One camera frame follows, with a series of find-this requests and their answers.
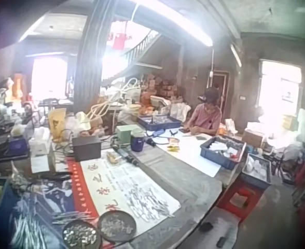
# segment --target bundle of metal rods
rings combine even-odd
[[[91,212],[79,212],[79,211],[72,211],[66,213],[55,213],[53,215],[53,222],[54,225],[66,225],[67,223],[76,220],[93,220],[96,219],[95,217],[90,216]]]
[[[32,215],[20,215],[14,219],[15,232],[12,237],[12,248],[46,249],[41,226]]]

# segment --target person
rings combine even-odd
[[[204,94],[204,103],[199,104],[185,130],[190,130],[192,135],[206,133],[215,136],[221,122],[221,110],[218,107],[219,92],[216,88],[208,88]]]

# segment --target ceiling beam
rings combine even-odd
[[[201,3],[205,9],[211,13],[215,20],[224,26],[230,33],[230,35],[238,40],[241,38],[240,30],[235,22],[231,12],[226,7],[222,0],[197,0]]]

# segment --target fluorescent light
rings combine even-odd
[[[21,36],[21,38],[19,39],[19,42],[23,41],[31,32],[33,32],[37,26],[40,25],[40,23],[44,20],[44,16],[42,16],[41,18],[39,18],[36,22],[34,22],[33,25],[30,26],[29,29],[26,30],[26,32],[24,32],[24,34]]]
[[[235,47],[234,47],[234,45],[233,44],[231,44],[231,51],[232,51],[232,53],[233,53],[233,55],[234,55],[234,57],[235,57],[235,59],[236,59],[236,61],[237,61],[237,63],[238,63],[238,65],[239,65],[239,67],[241,67],[242,66],[242,64],[241,64],[241,60],[240,60],[240,57],[239,57],[239,55],[238,55],[238,53],[237,53],[237,51],[235,50]]]
[[[129,0],[129,1],[145,6],[153,10],[154,12],[157,12],[158,14],[170,19],[171,21],[178,24],[186,32],[191,34],[193,37],[201,41],[206,46],[210,47],[213,45],[213,41],[211,40],[211,38],[202,29],[200,29],[190,20],[182,16],[174,9],[168,7],[167,5],[157,0]]]
[[[64,52],[49,52],[49,53],[35,53],[35,54],[29,54],[25,57],[35,57],[35,56],[56,56],[63,54]]]

